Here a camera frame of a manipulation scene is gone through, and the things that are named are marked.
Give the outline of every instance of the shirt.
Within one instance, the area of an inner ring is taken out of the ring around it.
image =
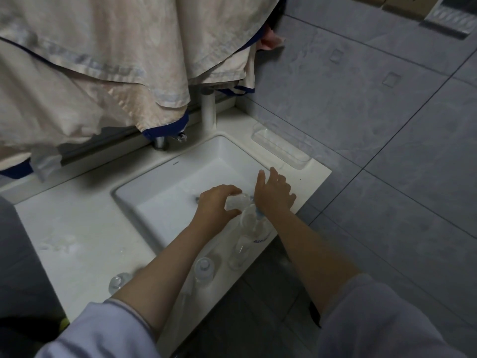
[[[464,358],[430,320],[389,286],[367,274],[350,279],[321,317],[320,358]],[[157,357],[146,322],[131,307],[108,299],[89,303],[37,358]]]

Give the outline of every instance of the forearm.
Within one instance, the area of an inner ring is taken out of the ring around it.
[[[271,210],[266,216],[277,229],[303,285],[322,313],[339,289],[359,274],[359,269],[289,210]]]
[[[156,337],[163,329],[190,268],[206,238],[193,226],[185,228],[163,252],[113,295],[138,312]]]

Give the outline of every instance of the rectangular sink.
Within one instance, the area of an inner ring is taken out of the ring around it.
[[[113,192],[113,198],[155,253],[187,227],[196,196],[218,185],[235,185],[253,195],[257,174],[268,170],[229,139],[217,136],[152,169]],[[199,256],[207,255],[236,226],[231,221]]]

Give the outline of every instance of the soap dish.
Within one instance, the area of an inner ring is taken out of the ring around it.
[[[260,123],[253,127],[252,140],[295,169],[305,168],[311,159],[306,153]]]

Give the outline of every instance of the rolled-up sleeve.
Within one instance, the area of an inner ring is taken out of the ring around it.
[[[107,300],[85,310],[36,358],[157,357],[159,353],[145,321],[127,305]]]
[[[419,309],[366,274],[342,288],[321,326],[320,358],[465,358]]]

